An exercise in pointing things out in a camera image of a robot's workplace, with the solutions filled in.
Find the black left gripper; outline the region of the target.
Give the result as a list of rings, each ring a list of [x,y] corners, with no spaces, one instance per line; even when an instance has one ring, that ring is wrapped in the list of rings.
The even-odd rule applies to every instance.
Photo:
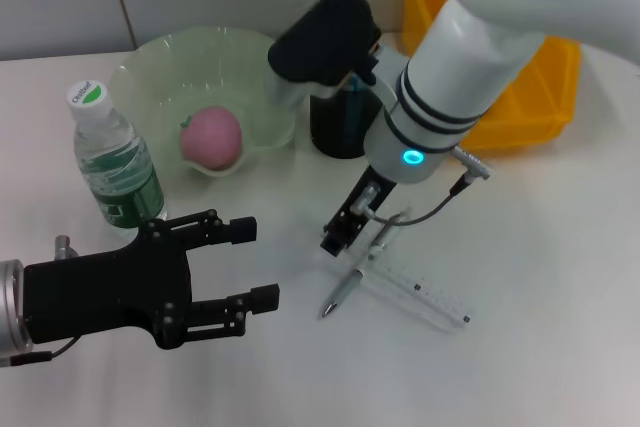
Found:
[[[186,251],[257,239],[254,217],[225,223],[215,209],[150,221],[127,246],[32,264],[23,313],[36,344],[124,327],[145,330],[164,350],[185,342],[191,279]]]

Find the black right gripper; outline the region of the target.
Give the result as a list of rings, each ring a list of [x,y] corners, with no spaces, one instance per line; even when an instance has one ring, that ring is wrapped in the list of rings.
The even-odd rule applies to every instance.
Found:
[[[359,236],[368,219],[365,207],[376,211],[395,188],[396,183],[367,167],[338,212],[323,228],[321,248],[329,254],[340,254]]]

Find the pink peach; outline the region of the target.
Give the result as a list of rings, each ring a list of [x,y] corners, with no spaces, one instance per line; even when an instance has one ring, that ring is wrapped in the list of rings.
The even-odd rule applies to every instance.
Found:
[[[242,154],[243,135],[237,117],[211,106],[188,116],[181,124],[182,158],[208,170],[231,167]]]

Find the clear plastic ruler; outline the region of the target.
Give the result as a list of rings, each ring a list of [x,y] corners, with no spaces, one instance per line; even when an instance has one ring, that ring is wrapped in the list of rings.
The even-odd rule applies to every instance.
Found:
[[[391,261],[386,251],[365,256],[364,285],[413,320],[444,333],[464,330],[473,311],[420,269]]]

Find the clear water bottle green label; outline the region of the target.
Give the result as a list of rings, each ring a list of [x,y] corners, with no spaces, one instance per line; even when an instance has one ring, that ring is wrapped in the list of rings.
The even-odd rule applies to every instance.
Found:
[[[82,80],[67,105],[75,122],[74,155],[107,224],[130,242],[139,227],[166,218],[165,198],[142,136],[114,107],[106,85]]]

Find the silver ballpoint pen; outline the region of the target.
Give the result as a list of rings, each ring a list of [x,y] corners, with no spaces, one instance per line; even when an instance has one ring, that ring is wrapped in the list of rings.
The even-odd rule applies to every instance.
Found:
[[[378,258],[392,243],[398,232],[397,226],[383,225],[366,244],[364,251],[356,258],[350,271],[328,296],[321,309],[320,318],[324,319],[338,309],[347,297],[361,284],[366,271],[374,265]]]

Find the black mesh pen holder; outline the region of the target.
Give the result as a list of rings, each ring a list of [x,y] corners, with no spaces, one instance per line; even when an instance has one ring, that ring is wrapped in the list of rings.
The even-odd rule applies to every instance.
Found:
[[[354,147],[344,140],[345,87],[349,81],[330,98],[323,99],[315,96],[310,98],[309,127],[311,140],[315,148],[328,157],[355,159],[364,155],[366,133],[383,104],[360,79],[359,81],[361,82],[365,103],[365,132],[360,146]]]

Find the green glass fruit plate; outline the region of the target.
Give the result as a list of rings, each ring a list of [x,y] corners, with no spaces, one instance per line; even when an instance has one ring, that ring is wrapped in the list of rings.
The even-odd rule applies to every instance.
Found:
[[[277,109],[266,96],[272,43],[253,30],[192,27],[140,46],[113,72],[115,107],[144,138],[162,182],[189,171],[227,176],[257,153],[291,141],[295,112]],[[185,160],[179,146],[187,121],[207,107],[227,109],[241,127],[240,158],[223,170]]]

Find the yellow plastic storage bin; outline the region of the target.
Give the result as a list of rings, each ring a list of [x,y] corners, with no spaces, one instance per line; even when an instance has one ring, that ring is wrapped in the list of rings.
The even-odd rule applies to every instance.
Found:
[[[401,51],[415,53],[446,0],[404,0]],[[473,153],[543,144],[558,137],[575,112],[581,51],[548,37],[537,54],[476,124],[461,147]]]

